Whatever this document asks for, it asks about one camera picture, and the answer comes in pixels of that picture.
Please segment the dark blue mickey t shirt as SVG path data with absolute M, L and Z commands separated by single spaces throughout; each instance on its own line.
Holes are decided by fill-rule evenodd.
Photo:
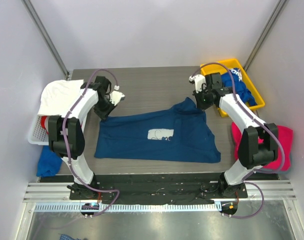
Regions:
M 94 157 L 216 164 L 221 153 L 206 113 L 187 97 L 166 110 L 101 121 Z

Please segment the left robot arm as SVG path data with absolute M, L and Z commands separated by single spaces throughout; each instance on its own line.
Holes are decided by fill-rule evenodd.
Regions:
M 105 76 L 84 80 L 56 80 L 49 83 L 44 93 L 47 110 L 39 110 L 47 117 L 48 146 L 52 152 L 61 158 L 73 175 L 74 182 L 68 186 L 70 198 L 75 195 L 89 200 L 101 194 L 117 197 L 117 189 L 101 189 L 94 172 L 88 166 L 84 155 L 85 137 L 82 123 L 88 112 L 95 109 L 102 120 L 125 97 L 119 91 L 119 84 L 112 86 Z

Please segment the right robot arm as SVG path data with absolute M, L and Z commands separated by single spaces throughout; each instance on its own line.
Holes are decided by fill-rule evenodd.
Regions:
M 220 108 L 228 114 L 241 133 L 237 160 L 220 175 L 217 186 L 221 197 L 232 198 L 250 173 L 278 158 L 278 127 L 257 117 L 232 87 L 223 85 L 220 73 L 206 76 L 196 74 L 188 80 L 195 86 L 193 95 L 197 108 Z

